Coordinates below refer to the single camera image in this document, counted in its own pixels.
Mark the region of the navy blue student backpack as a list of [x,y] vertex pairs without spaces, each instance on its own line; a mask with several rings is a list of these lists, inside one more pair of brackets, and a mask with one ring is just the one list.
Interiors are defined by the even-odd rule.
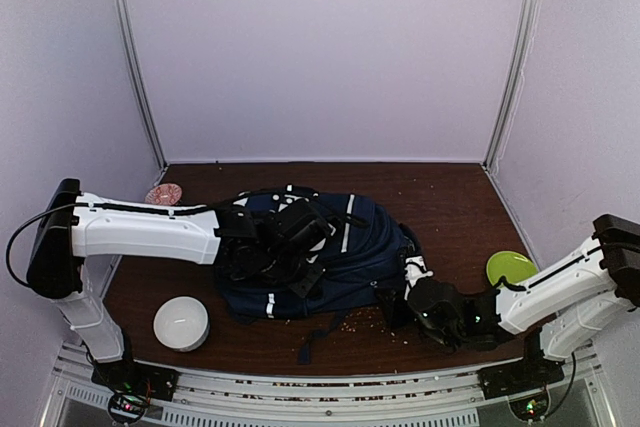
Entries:
[[216,212],[215,286],[239,322],[330,313],[297,362],[354,309],[380,306],[389,327],[412,319],[410,290],[432,277],[414,232],[369,197],[287,186],[246,192]]

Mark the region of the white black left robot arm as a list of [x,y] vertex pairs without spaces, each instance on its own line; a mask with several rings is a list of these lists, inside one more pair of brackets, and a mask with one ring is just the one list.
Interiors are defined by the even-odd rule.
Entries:
[[122,255],[212,265],[231,280],[258,279],[305,296],[318,274],[311,259],[337,230],[316,194],[285,193],[263,214],[244,195],[192,207],[151,206],[84,192],[76,179],[60,182],[36,225],[25,285],[56,301],[84,342],[94,371],[123,391],[144,380],[127,334],[84,285],[86,258]]

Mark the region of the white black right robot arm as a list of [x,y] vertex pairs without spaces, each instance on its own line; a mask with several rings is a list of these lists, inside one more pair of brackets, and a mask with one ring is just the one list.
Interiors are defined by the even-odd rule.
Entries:
[[618,315],[639,306],[639,225],[604,214],[570,254],[532,277],[501,278],[488,290],[463,294],[435,279],[420,252],[400,260],[398,280],[374,288],[391,324],[414,321],[442,346],[491,351],[538,325],[535,350],[513,366],[519,387],[535,387]]

